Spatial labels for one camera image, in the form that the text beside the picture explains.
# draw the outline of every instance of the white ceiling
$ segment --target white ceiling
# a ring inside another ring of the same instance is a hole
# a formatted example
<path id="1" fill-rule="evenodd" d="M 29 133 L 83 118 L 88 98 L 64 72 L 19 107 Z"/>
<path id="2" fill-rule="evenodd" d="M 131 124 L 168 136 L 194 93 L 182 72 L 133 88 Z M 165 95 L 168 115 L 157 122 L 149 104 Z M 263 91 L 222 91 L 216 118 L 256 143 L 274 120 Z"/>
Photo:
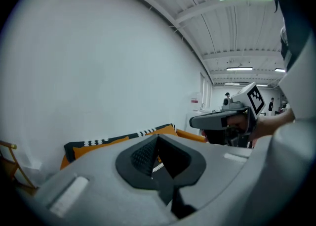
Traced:
<path id="1" fill-rule="evenodd" d="M 267 0 L 144 0 L 174 25 L 204 64 L 214 85 L 257 82 L 276 86 L 283 68 L 283 17 Z M 253 67 L 228 72 L 227 67 Z"/>

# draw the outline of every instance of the white wall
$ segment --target white wall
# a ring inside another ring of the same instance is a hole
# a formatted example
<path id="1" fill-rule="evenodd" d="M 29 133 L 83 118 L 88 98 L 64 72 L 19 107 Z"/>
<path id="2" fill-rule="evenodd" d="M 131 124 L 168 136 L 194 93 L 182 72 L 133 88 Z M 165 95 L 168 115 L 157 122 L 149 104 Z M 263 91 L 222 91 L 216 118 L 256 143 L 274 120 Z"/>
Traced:
<path id="1" fill-rule="evenodd" d="M 227 92 L 230 93 L 231 96 L 236 94 L 241 87 L 238 88 L 232 88 L 232 87 L 213 87 L 212 91 L 212 98 L 211 98 L 211 110 L 220 110 L 223 105 L 224 98 L 226 97 L 225 94 Z M 274 100 L 274 110 L 278 111 L 278 108 L 280 106 L 280 91 L 275 89 L 265 89 L 265 88 L 259 88 L 259 91 L 266 103 L 265 108 L 262 110 L 262 112 L 268 113 L 269 103 L 271 101 L 271 98 L 273 97 Z"/>
<path id="2" fill-rule="evenodd" d="M 200 63 L 136 0 L 25 0 L 6 32 L 0 139 L 46 173 L 70 141 L 183 129 L 200 90 Z"/>

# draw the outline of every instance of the person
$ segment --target person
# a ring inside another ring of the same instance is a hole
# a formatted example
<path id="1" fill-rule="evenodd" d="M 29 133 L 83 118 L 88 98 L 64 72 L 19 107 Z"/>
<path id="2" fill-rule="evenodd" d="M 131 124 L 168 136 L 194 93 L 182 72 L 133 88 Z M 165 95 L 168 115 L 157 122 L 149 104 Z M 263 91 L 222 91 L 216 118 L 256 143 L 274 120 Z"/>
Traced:
<path id="1" fill-rule="evenodd" d="M 276 10 L 280 7 L 284 18 L 284 28 L 281 31 L 281 55 L 285 69 L 288 71 L 305 46 L 312 27 L 302 15 L 302 11 L 305 11 L 306 7 L 299 6 L 297 0 L 275 0 L 275 3 Z M 262 136 L 273 135 L 280 126 L 293 122 L 294 119 L 295 116 L 292 109 L 276 116 L 260 116 L 257 119 L 256 128 L 249 136 L 249 140 L 252 141 Z M 245 130 L 248 125 L 244 115 L 228 118 L 227 124 L 237 126 L 242 130 Z"/>
<path id="2" fill-rule="evenodd" d="M 225 96 L 226 96 L 226 98 L 228 99 L 228 104 L 230 104 L 230 103 L 233 102 L 232 98 L 230 97 L 229 92 L 227 92 L 227 93 L 225 94 Z"/>
<path id="3" fill-rule="evenodd" d="M 272 116 L 272 110 L 273 110 L 273 101 L 275 99 L 274 98 L 271 98 L 271 102 L 269 104 L 269 108 L 268 108 L 268 116 Z"/>

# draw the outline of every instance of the white strip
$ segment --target white strip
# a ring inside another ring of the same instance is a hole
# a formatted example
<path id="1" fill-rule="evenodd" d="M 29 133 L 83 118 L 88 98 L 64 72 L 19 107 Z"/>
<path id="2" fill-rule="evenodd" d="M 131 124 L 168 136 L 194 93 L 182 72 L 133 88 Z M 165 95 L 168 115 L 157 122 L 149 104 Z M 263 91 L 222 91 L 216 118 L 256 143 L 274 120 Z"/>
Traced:
<path id="1" fill-rule="evenodd" d="M 236 155 L 233 155 L 233 154 L 229 154 L 229 153 L 225 153 L 224 157 L 227 158 L 227 159 L 230 159 L 230 160 L 241 162 L 241 163 L 247 162 L 247 158 L 239 157 L 239 156 L 236 156 Z"/>
<path id="2" fill-rule="evenodd" d="M 49 210 L 58 217 L 64 217 L 72 205 L 77 201 L 88 183 L 89 180 L 86 178 L 77 177 Z"/>
<path id="3" fill-rule="evenodd" d="M 153 168 L 153 173 L 158 171 L 162 167 L 163 167 L 163 163 L 158 164 L 155 168 Z"/>

